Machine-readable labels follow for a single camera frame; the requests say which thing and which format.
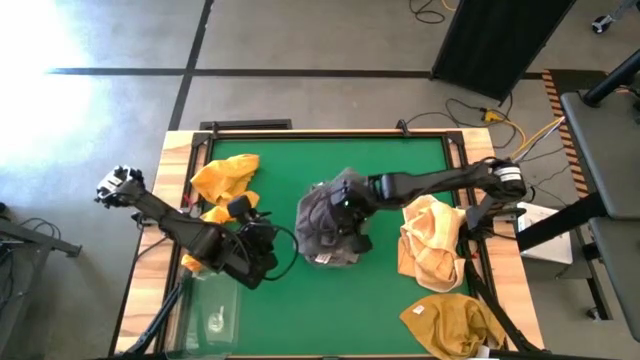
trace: green table surface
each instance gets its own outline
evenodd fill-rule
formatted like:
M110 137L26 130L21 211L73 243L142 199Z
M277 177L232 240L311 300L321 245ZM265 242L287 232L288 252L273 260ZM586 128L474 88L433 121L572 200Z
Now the green table surface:
M440 138L221 140L213 159L257 154L260 167L249 189L260 195L259 211L271 211L274 224L292 231L296 206L310 186L328 181L345 167L361 175L406 171L425 173L447 168ZM453 205L451 193L436 197ZM403 224L401 211L380 211L370 220L374 249L349 268L326 269L300 257L282 279L264 281L257 289L239 286L238 332L234 355L364 355L424 354L400 313L433 294L415 279L397 272L397 242ZM278 274L293 256L290 238L275 240ZM215 296L196 282L192 302L207 303ZM468 293L468 286L454 292ZM187 312L194 323L193 311ZM199 353L219 352L199 343Z

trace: yellow cable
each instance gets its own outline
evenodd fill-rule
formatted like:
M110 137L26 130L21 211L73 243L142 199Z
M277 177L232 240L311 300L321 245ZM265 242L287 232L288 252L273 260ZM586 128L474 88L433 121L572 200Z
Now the yellow cable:
M518 126L518 124L512 122L511 120L504 120L503 122L507 125L514 127L516 130L518 130L518 132L520 133L520 136L522 137L520 146L524 145L524 143L527 142L527 135L525 135L524 130L522 130L522 128Z
M442 5L445 7L445 9L447 9L449 11L456 11L456 8L452 8L449 5L447 5L447 1L446 0L442 0Z
M537 133L535 133L535 135L533 135L527 142L525 142L524 144L520 145L520 147L514 151L513 153L511 153L511 155L509 156L510 158L515 158L515 156L522 151L523 149L526 149L527 146L529 146L529 144L531 144L532 142L534 142L537 138L539 138L540 136L542 136L545 131L549 130L549 128L556 126L559 122L564 120L564 116L561 118L558 118L550 123L548 123L547 125L545 125L542 129L540 129Z

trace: clear plastic container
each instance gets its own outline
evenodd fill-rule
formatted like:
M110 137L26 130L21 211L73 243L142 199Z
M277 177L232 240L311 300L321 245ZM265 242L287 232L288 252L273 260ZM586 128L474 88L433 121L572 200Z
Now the clear plastic container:
M202 271L181 300L178 323L186 324L172 359L223 359L238 341L240 285L230 276Z

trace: table leg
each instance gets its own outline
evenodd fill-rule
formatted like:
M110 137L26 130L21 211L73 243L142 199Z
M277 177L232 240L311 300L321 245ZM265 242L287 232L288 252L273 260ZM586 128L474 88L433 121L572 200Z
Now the table leg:
M606 215L607 211L600 194L589 194L552 216L517 233L518 247L520 251L531 249L586 223L592 217Z

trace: gray cloth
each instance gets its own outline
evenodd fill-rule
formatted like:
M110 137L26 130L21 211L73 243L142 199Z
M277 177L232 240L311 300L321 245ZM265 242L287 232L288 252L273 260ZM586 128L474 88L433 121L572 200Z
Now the gray cloth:
M354 235L338 234L331 217L331 195L342 189L343 180L366 182L350 168L343 170L335 179L312 188L298 202L296 215L296 238L299 252L307 261L318 265L345 266L357 261L349 244Z

